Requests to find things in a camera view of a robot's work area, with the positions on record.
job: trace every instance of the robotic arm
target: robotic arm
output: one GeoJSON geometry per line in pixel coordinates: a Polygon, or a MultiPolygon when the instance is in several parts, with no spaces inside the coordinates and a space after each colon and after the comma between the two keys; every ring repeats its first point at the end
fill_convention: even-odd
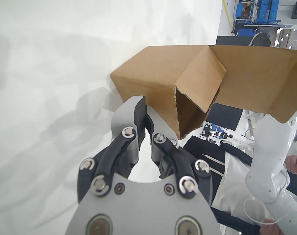
{"type": "Polygon", "coordinates": [[[245,183],[251,194],[264,202],[285,235],[297,235],[297,203],[286,192],[289,175],[283,163],[297,128],[297,111],[282,124],[270,115],[256,124],[255,150],[245,183]]]}
{"type": "Polygon", "coordinates": [[[173,130],[146,106],[145,97],[126,101],[114,113],[111,130],[111,144],[80,164],[79,206],[66,235],[221,234],[210,209],[209,165],[179,147],[173,130]],[[127,179],[145,128],[161,174],[154,183],[127,179]]]}

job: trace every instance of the cardboard box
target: cardboard box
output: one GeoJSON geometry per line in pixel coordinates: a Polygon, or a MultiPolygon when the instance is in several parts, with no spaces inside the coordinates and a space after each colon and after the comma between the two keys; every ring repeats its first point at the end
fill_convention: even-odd
{"type": "Polygon", "coordinates": [[[287,122],[297,110],[297,50],[257,46],[150,46],[111,74],[122,99],[145,95],[184,138],[214,102],[287,122]]]}

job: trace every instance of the white cloth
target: white cloth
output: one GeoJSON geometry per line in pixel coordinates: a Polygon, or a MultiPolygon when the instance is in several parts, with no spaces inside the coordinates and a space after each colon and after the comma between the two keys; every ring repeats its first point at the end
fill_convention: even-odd
{"type": "MultiPolygon", "coordinates": [[[[253,195],[245,185],[245,177],[249,166],[242,163],[238,158],[226,152],[225,172],[218,187],[212,207],[229,212],[232,216],[238,217],[251,224],[257,224],[250,220],[244,212],[244,202],[247,198],[253,199],[253,195]]],[[[290,193],[297,202],[297,196],[290,193]]],[[[259,222],[264,219],[271,219],[271,215],[264,203],[254,199],[248,200],[245,204],[247,214],[259,222]]]]}

